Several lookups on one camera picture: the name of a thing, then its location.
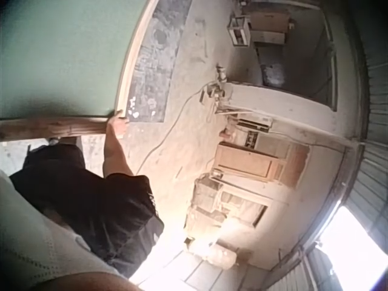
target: bright light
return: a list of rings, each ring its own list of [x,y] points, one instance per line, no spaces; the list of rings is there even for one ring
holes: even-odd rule
[[[345,207],[335,214],[320,241],[344,291],[370,290],[388,266],[388,256]]]

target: man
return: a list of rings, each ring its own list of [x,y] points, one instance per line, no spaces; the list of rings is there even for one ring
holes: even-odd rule
[[[10,179],[35,209],[81,236],[92,253],[129,278],[147,258],[164,225],[149,180],[134,176],[118,136],[128,120],[107,122],[104,177],[85,169],[82,151],[58,143],[29,152]]]

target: wooden door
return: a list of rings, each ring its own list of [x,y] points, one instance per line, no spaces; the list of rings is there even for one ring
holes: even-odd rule
[[[213,168],[261,181],[272,181],[281,164],[278,158],[220,143]]]

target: corrugated metal wall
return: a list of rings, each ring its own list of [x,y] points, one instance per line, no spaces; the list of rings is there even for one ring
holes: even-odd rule
[[[388,253],[388,147],[369,142],[346,206]]]
[[[363,160],[346,206],[388,253],[388,38],[378,7],[348,1],[369,76],[369,123]]]
[[[311,283],[303,263],[299,263],[286,276],[272,285],[268,291],[308,291]]]
[[[342,290],[340,282],[335,275],[329,257],[319,249],[314,248],[307,256],[309,260],[316,289],[337,291]]]

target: green panel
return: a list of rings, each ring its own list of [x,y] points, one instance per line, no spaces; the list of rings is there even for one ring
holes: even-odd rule
[[[14,0],[1,15],[0,119],[106,116],[146,0]]]

